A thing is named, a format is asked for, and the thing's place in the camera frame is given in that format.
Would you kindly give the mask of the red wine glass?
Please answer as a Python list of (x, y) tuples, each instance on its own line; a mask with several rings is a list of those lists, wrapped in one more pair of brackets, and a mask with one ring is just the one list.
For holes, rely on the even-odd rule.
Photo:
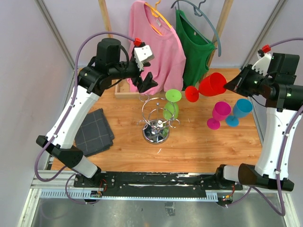
[(224, 88), (226, 83), (227, 80), (221, 73), (212, 73), (201, 81), (198, 88), (188, 86), (185, 89), (185, 97), (187, 101), (196, 102), (200, 94), (206, 97), (223, 94), (226, 91)]

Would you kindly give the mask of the blue wine glass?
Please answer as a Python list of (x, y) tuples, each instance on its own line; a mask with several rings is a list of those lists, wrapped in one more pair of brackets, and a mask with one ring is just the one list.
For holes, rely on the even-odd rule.
[(253, 109), (252, 103), (248, 99), (239, 99), (232, 110), (232, 115), (225, 119), (225, 122), (230, 127), (237, 127), (239, 119), (246, 117)]

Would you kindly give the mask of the pink wine glass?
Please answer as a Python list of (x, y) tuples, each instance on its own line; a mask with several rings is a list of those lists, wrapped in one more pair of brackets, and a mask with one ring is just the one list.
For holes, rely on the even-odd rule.
[(211, 130), (219, 129), (221, 121), (225, 120), (231, 111), (231, 106), (227, 102), (217, 102), (212, 110), (212, 118), (207, 120), (207, 127)]

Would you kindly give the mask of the green wine glass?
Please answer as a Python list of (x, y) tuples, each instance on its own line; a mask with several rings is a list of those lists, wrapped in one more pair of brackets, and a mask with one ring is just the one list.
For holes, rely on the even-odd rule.
[(181, 92), (176, 89), (170, 89), (166, 92), (165, 97), (168, 102), (165, 104), (163, 110), (164, 119), (171, 119), (172, 116), (174, 116), (174, 119), (177, 119), (179, 113), (178, 101), (182, 98)]

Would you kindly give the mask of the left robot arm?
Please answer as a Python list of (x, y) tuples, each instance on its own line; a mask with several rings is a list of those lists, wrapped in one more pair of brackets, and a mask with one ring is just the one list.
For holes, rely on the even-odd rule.
[(96, 55), (77, 73), (77, 84), (59, 119), (47, 135), (40, 135), (36, 139), (44, 151), (78, 172), (91, 187), (101, 183), (101, 169), (73, 144), (88, 111), (111, 87), (113, 80), (120, 82), (130, 79), (139, 93), (157, 86), (151, 72), (144, 79), (141, 77), (144, 67), (149, 67), (149, 62), (154, 58), (151, 47), (135, 39), (131, 54), (126, 55), (126, 61), (121, 61), (120, 52), (125, 51), (119, 40), (102, 39), (97, 44)]

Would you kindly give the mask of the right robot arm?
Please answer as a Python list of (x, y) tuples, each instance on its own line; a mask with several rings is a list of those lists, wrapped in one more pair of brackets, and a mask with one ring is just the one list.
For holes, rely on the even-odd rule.
[(224, 88), (244, 97), (266, 99), (267, 126), (256, 165), (220, 165), (214, 183), (226, 189), (232, 182), (291, 192), (288, 160), (294, 133), (303, 114), (303, 87), (295, 85), (299, 55), (265, 53), (255, 64), (246, 65)]

